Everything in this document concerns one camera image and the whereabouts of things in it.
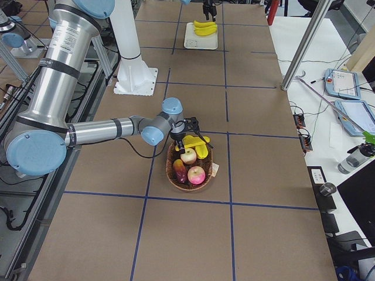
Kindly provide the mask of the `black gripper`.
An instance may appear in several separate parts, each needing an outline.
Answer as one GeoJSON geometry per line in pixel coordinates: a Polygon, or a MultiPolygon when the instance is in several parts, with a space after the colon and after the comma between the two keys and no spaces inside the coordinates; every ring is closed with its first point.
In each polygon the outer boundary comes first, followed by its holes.
{"type": "Polygon", "coordinates": [[[170,132],[171,138],[176,141],[175,150],[185,151],[185,146],[183,143],[183,138],[186,136],[187,126],[185,124],[180,124],[172,128],[170,132]]]}
{"type": "Polygon", "coordinates": [[[212,21],[216,21],[216,4],[212,0],[203,0],[203,13],[205,14],[206,20],[209,20],[209,14],[212,15],[212,21]]]}

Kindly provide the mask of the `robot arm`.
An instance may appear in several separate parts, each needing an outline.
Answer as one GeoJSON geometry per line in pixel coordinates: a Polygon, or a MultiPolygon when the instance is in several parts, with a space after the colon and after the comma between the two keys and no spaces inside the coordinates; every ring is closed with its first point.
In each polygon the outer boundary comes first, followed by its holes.
{"type": "Polygon", "coordinates": [[[27,109],[17,114],[6,135],[6,159],[17,176],[42,176],[57,170],[69,148],[139,135],[151,146],[166,137],[181,142],[186,120],[179,99],[163,100],[154,118],[133,115],[104,121],[72,123],[81,68],[90,46],[97,46],[101,22],[108,20],[118,47],[119,69],[105,66],[107,78],[117,76],[118,95],[151,96],[158,75],[143,61],[130,1],[56,1],[55,22],[47,53],[38,65],[37,81],[27,109]]]}

